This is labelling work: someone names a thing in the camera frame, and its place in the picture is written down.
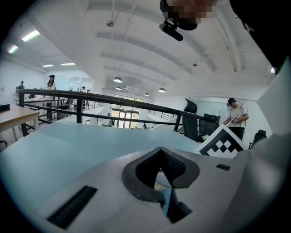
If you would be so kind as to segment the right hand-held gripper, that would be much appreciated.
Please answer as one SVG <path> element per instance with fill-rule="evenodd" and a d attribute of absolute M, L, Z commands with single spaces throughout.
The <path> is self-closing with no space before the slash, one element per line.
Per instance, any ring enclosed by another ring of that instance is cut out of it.
<path fill-rule="evenodd" d="M 195 154 L 234 159 L 238 152 L 247 150 L 247 146 L 225 125 L 220 125 L 195 150 Z"/>

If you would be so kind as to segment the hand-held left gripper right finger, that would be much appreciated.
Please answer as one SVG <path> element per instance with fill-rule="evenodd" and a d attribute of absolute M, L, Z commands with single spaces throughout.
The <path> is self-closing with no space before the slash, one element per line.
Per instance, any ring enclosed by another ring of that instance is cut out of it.
<path fill-rule="evenodd" d="M 240 152 L 234 159 L 227 159 L 178 149 L 172 149 L 172 152 L 194 161 L 200 168 L 200 174 L 188 188 L 176 190 L 178 201 L 192 212 L 161 232 L 221 233 L 226 211 L 246 167 L 247 156 Z"/>

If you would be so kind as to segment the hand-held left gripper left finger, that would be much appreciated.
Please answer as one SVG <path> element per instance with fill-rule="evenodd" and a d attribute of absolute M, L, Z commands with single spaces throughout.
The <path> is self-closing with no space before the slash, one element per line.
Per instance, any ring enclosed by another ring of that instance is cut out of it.
<path fill-rule="evenodd" d="M 124 186 L 125 166 L 153 149 L 97 164 L 65 183 L 45 200 L 38 213 L 49 218 L 84 186 L 97 192 L 66 228 L 69 233 L 171 233 L 173 224 L 159 203 L 137 199 Z"/>

